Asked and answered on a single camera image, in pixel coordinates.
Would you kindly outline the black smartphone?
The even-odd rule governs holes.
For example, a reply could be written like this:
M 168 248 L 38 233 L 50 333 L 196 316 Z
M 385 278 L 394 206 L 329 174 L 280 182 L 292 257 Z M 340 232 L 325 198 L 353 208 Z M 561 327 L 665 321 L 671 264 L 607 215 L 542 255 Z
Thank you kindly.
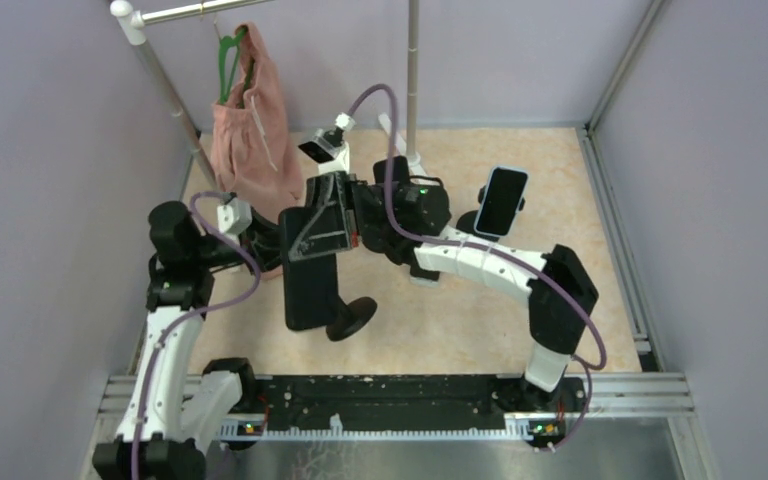
M 308 218 L 308 208 L 293 207 L 279 215 L 285 323 L 291 331 L 333 324 L 338 318 L 338 273 L 335 255 L 292 261 L 290 247 Z

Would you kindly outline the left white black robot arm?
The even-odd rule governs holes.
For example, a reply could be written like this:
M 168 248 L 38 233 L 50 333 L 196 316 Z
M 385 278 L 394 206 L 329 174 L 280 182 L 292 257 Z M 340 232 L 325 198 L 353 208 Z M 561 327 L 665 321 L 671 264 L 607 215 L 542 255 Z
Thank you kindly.
M 146 330 L 136 383 L 113 440 L 91 464 L 102 479 L 204 479 L 207 456 L 225 417 L 257 395 L 246 358 L 209 362 L 198 390 L 184 394 L 193 348 L 208 313 L 214 276 L 243 267 L 256 281 L 280 264 L 277 226 L 245 202 L 218 195 L 217 225 L 193 206 L 167 201 L 148 215 Z

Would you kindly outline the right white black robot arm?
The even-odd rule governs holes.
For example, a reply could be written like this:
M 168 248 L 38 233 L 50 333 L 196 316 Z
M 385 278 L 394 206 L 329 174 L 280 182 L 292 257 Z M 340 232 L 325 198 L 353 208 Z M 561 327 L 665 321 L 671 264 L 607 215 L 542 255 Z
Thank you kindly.
M 338 286 L 337 255 L 363 246 L 393 264 L 451 274 L 523 302 L 535 343 L 525 380 L 555 390 L 599 296 L 577 254 L 563 245 L 547 253 L 507 249 L 487 229 L 454 228 L 443 182 L 411 174 L 403 157 L 379 161 L 374 174 L 373 182 L 343 170 L 312 177 L 305 203 L 281 212 L 287 327 L 326 328 L 337 341 L 369 322 L 376 302 L 346 302 Z

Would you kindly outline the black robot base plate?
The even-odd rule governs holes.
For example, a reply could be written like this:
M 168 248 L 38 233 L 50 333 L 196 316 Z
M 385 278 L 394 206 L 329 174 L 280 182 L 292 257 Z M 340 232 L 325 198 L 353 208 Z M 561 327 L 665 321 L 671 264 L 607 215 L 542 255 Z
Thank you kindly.
M 255 442 L 520 441 L 549 448 L 589 398 L 565 377 L 550 393 L 516 375 L 280 375 L 260 378 L 217 438 Z

